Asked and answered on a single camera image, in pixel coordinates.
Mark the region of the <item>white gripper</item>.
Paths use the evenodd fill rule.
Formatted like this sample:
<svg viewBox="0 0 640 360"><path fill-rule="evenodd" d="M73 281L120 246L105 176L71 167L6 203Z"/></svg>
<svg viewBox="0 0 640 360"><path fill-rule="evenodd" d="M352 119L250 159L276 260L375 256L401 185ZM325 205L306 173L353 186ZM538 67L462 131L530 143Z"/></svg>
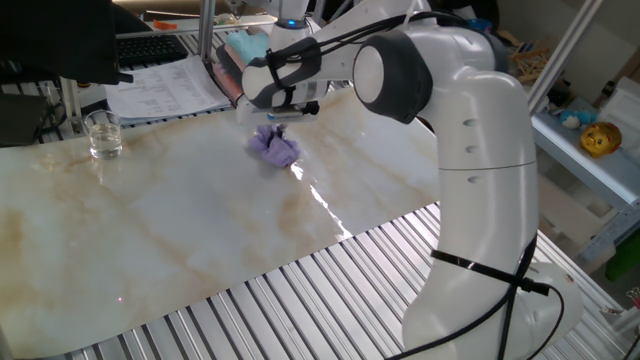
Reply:
<svg viewBox="0 0 640 360"><path fill-rule="evenodd" d="M285 107L259 109L246 96L241 96L237 102L236 118L241 125L277 125L276 135L284 136L288 127L287 124L314 121L319 110L320 106L317 101Z"/></svg>

